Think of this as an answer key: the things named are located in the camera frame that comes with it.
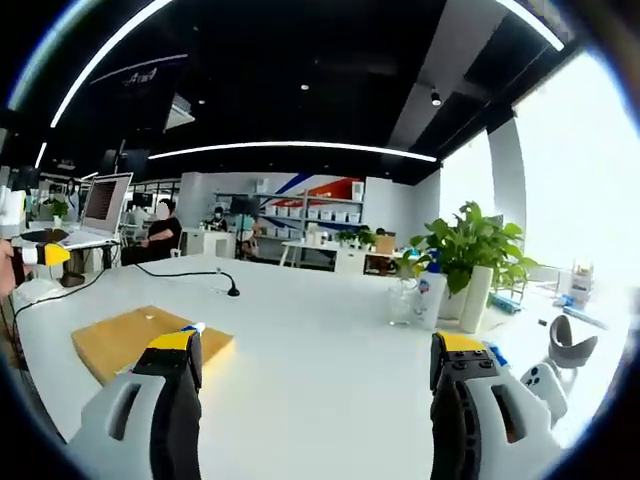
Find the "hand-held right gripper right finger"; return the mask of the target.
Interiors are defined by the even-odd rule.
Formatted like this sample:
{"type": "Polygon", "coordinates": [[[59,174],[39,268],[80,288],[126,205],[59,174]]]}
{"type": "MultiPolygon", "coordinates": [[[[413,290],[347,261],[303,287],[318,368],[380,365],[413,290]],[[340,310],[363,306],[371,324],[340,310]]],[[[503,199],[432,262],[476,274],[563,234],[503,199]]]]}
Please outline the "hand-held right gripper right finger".
{"type": "Polygon", "coordinates": [[[562,456],[558,414],[542,388],[542,366],[517,379],[491,347],[471,337],[432,335],[430,419],[433,479],[542,479],[562,456]]]}

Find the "person's left hand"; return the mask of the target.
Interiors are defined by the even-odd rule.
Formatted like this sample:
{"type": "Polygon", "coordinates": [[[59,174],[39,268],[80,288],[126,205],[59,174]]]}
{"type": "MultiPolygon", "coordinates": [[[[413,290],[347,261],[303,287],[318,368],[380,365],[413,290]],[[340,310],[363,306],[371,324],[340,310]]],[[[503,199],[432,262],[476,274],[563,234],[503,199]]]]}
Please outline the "person's left hand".
{"type": "Polygon", "coordinates": [[[0,295],[6,298],[31,273],[25,262],[23,249],[13,246],[8,240],[1,240],[0,295]]]}

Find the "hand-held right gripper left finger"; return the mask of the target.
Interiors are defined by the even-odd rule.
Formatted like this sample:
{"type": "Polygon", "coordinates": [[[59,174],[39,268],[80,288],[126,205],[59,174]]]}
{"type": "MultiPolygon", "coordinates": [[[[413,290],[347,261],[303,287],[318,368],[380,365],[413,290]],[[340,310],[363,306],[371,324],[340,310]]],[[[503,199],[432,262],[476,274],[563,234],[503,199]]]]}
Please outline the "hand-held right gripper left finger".
{"type": "Polygon", "coordinates": [[[199,479],[200,328],[152,340],[85,405],[68,448],[91,479],[199,479]]]}

